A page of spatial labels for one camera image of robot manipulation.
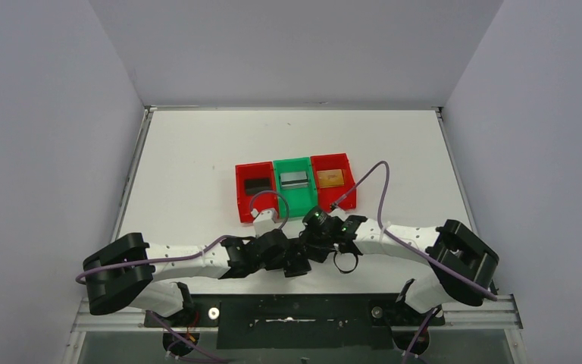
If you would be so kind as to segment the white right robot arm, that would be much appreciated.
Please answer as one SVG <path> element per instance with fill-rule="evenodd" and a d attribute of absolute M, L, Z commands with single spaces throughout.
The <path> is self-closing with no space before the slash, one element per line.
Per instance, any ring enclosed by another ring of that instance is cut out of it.
<path fill-rule="evenodd" d="M 428 266 L 430 272 L 414 278 L 401 299 L 420 314 L 444 303 L 481 306 L 496 298 L 489 287 L 499 256 L 460 221 L 408 227 L 316 206 L 302 223 L 300 239 L 314 251 L 390 256 Z"/>

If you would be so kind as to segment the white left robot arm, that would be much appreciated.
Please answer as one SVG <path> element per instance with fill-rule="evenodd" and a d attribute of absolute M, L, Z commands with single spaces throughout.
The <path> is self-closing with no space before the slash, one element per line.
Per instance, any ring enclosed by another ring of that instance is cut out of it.
<path fill-rule="evenodd" d="M 257 237 L 223 235 L 200 246 L 148 243 L 129 233 L 86 258 L 76 280 L 86 287 L 92 315 L 134 307 L 171 318 L 195 307 L 184 279 L 246 278 L 284 269 L 297 255 L 280 229 Z"/>

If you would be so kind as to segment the black leather card holder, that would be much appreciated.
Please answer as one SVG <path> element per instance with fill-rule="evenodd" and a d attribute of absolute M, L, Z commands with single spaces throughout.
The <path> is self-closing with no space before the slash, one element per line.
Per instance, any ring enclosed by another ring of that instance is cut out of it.
<path fill-rule="evenodd" d="M 285 278 L 296 278 L 308 274 L 312 270 L 305 247 L 298 240 L 291 240 L 283 258 L 283 274 Z"/>

